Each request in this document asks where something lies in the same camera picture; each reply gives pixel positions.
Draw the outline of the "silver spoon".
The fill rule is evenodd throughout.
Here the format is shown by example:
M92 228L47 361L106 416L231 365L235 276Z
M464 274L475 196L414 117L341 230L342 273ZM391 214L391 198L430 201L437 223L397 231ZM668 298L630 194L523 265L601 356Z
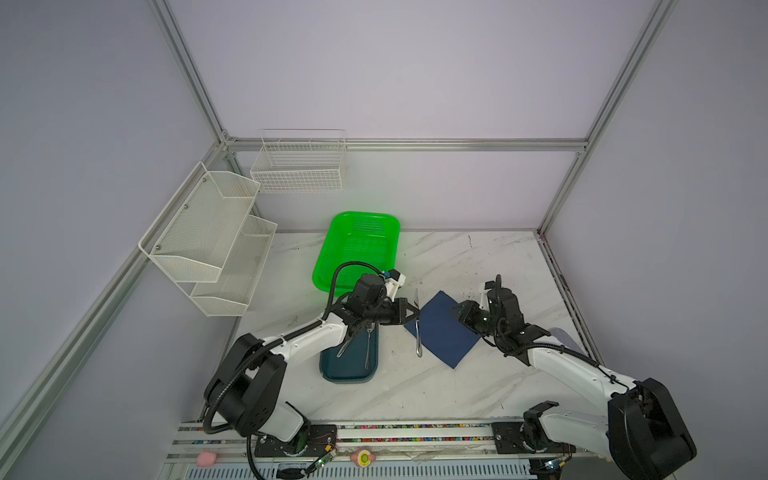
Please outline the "silver spoon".
M367 339L366 339L366 353L365 353L365 369L367 371L370 370L371 367L371 344L372 344L372 336L373 332L375 331L376 325L374 323L369 323L366 327L367 332Z

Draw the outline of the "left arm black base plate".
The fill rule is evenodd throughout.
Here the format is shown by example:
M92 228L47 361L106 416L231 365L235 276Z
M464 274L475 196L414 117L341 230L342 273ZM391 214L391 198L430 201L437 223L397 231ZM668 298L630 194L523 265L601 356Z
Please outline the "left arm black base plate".
M310 424L303 427L290 441L283 442L271 435L257 435L252 438L255 458L306 457L324 455L337 441L338 427L333 424Z

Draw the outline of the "dark blue paper napkin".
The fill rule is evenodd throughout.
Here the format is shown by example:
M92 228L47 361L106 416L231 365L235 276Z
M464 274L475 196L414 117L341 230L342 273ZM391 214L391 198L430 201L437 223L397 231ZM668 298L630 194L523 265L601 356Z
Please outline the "dark blue paper napkin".
M455 369L480 340L455 317L459 303L439 291L420 308L419 333L424 351L429 351L444 364Z

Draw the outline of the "dark teal plastic tray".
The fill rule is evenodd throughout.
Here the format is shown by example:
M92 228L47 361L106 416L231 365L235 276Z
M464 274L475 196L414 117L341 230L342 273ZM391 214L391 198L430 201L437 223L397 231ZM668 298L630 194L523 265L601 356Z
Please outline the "dark teal plastic tray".
M379 330L375 329L371 344L371 367L365 369L367 333L359 334L349 345L341 358L336 354L340 346L324 350L320 354L319 370L322 377L336 384L359 384L370 381L378 369L379 363Z

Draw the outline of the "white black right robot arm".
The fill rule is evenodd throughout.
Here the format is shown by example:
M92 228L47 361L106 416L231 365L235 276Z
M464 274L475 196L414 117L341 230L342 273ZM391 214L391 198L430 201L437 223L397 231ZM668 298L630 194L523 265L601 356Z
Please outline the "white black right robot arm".
M468 300L453 314L504 357L546 373L594 407L584 413L556 400L536 404L522 416L522 448L580 447L612 460L629 479L665 479L696 458L695 442L660 381L610 370L572 348L566 333L527 323L512 307Z

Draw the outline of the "silver table knife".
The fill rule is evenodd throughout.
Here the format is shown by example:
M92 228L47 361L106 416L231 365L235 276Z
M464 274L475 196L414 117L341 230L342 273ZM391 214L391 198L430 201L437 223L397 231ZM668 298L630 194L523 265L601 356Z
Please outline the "silver table knife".
M416 288L414 290L414 306L418 310L417 316L414 320L414 328L415 328L415 335L416 335L416 355L417 358L423 357L423 347L422 347L422 337L421 337L421 331L420 331L420 302L419 302L419 290Z

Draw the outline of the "silver fork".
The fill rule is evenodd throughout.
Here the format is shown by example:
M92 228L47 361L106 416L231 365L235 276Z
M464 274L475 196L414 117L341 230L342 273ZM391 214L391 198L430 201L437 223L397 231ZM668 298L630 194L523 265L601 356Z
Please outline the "silver fork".
M351 342L360 334L360 332L361 332L361 327L347 328L343 342L341 343L341 346L336 354L337 358L341 358L344 355L344 353L348 350Z

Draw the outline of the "green plastic perforated basket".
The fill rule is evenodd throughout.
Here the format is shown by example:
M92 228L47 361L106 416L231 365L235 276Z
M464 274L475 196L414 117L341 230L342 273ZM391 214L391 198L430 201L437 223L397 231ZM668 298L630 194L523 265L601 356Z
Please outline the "green plastic perforated basket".
M329 293L333 274L350 261L370 264L381 271L395 267L400 222L387 214L348 211L336 215L328 228L313 273L313 285Z

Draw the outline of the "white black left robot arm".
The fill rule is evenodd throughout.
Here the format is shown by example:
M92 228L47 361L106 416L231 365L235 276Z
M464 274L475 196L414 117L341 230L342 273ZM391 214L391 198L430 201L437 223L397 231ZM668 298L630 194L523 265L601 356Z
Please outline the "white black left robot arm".
M234 430L243 438L261 434L292 443L308 420L280 400L288 369L324 350L350 343L370 325L405 325L419 315L418 307L405 298L362 307L337 302L289 333L265 339L241 336L206 387L203 432L213 435Z

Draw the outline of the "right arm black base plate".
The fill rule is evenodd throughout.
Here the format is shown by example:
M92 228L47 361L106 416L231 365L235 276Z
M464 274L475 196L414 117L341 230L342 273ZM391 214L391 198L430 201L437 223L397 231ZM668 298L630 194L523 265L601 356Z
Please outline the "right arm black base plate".
M529 438L523 421L493 422L492 437L497 454L573 454L572 445L558 443L535 434Z

